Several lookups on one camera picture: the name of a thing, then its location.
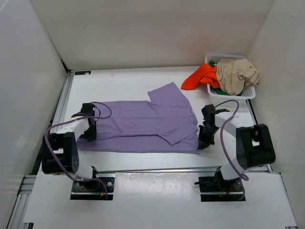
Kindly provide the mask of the purple t shirt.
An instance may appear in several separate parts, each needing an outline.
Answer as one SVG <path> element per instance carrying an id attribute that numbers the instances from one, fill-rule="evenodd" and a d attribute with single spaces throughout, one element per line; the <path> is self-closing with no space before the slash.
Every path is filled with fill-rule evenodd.
<path id="1" fill-rule="evenodd" d="M 197 118 L 175 83 L 148 92 L 148 101 L 97 104 L 97 138 L 79 139 L 82 151 L 196 154 Z"/>

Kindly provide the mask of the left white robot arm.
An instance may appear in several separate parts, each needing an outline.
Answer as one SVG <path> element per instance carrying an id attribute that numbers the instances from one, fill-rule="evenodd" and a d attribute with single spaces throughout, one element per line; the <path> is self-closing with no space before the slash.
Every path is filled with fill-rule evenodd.
<path id="1" fill-rule="evenodd" d="M 80 112 L 72 116 L 54 133 L 47 133 L 42 142 L 42 171 L 44 174 L 66 175 L 73 181 L 96 178 L 96 168 L 80 163 L 77 140 L 96 140 L 95 105 L 84 103 Z"/>

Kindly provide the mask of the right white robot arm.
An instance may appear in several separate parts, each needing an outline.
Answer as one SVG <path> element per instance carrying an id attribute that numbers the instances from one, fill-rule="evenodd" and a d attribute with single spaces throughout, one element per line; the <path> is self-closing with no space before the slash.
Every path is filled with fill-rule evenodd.
<path id="1" fill-rule="evenodd" d="M 246 172 L 255 167 L 275 162 L 275 150 L 265 124 L 254 125 L 236 115 L 237 111 L 216 109 L 212 104 L 202 109 L 203 124 L 199 126 L 198 149 L 214 145 L 214 136 L 220 132 L 220 142 L 228 160 L 214 176 L 220 183 L 236 179 L 248 180 Z M 224 132 L 235 138 L 235 158 L 231 159 L 224 144 Z"/>

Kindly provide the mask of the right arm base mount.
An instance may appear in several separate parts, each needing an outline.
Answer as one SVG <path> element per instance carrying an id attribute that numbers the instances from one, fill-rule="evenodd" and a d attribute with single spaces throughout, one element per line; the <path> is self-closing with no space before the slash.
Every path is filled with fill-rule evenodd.
<path id="1" fill-rule="evenodd" d="M 240 180 L 221 180 L 216 177 L 198 177 L 194 183 L 199 187 L 201 202 L 246 201 Z"/>

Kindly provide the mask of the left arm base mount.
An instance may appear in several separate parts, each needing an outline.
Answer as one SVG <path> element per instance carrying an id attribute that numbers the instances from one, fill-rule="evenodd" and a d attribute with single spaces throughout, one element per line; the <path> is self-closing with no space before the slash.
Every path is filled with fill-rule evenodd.
<path id="1" fill-rule="evenodd" d="M 115 187 L 115 173 L 99 173 L 100 181 L 74 181 L 70 200 L 104 200 L 112 201 Z"/>

